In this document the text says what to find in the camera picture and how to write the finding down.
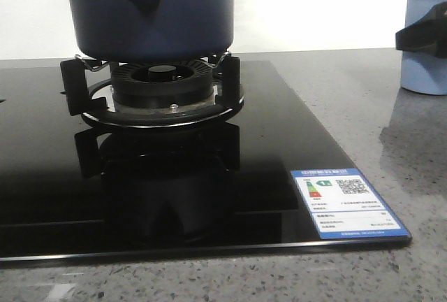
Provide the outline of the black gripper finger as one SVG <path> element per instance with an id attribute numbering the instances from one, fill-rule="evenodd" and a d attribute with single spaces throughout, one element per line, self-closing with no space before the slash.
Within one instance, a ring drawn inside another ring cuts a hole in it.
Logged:
<path id="1" fill-rule="evenodd" d="M 418 21 L 398 31 L 395 47 L 406 52 L 446 58 L 446 2 L 434 5 Z"/>

